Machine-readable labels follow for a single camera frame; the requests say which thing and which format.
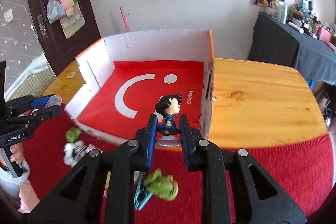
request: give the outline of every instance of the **figurine face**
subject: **figurine face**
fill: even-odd
[[[180,105],[177,102],[177,99],[176,98],[169,99],[169,102],[171,103],[171,105],[170,105],[170,107],[167,107],[165,109],[165,113],[167,115],[168,114],[171,114],[173,116],[177,115],[180,112]]]

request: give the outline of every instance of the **smiley face logo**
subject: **smiley face logo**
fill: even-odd
[[[116,110],[124,115],[125,117],[128,117],[130,119],[134,119],[134,117],[136,116],[136,114],[138,113],[137,110],[133,110],[131,108],[129,108],[125,102],[124,102],[124,95],[125,92],[127,91],[127,89],[132,86],[133,84],[142,81],[142,80],[153,80],[155,77],[155,73],[151,73],[151,74],[146,74],[146,75],[139,75],[136,77],[133,77],[132,79],[126,81],[121,87],[120,89],[117,91],[115,98],[114,98],[114,104],[115,104],[115,108]],[[164,83],[166,84],[172,84],[175,83],[177,81],[177,76],[175,74],[169,74],[166,75],[163,79]],[[155,112],[155,114],[157,115],[157,119],[158,122],[161,122],[163,117],[162,115],[160,115],[159,113]]]

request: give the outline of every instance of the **silver bolt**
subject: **silver bolt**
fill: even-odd
[[[137,140],[130,140],[128,141],[128,145],[129,146],[137,146],[139,144],[139,142]]]
[[[239,149],[238,154],[243,156],[243,157],[246,157],[248,155],[248,152],[247,152],[246,149]]]
[[[90,157],[97,157],[99,155],[99,150],[98,149],[92,149],[89,151],[89,156]]]
[[[207,140],[200,140],[200,141],[198,142],[198,144],[199,144],[200,146],[208,146],[208,145],[209,145],[209,142],[208,142]]]

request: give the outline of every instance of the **gray tablecloth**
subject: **gray tablecloth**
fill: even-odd
[[[296,68],[305,78],[336,85],[336,53],[322,41],[259,13],[248,60]]]

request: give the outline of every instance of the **figurine head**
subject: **figurine head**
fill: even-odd
[[[155,105],[155,110],[157,113],[161,114],[164,118],[168,114],[173,116],[180,112],[180,103],[182,102],[182,95],[166,95],[163,96],[160,101]]]

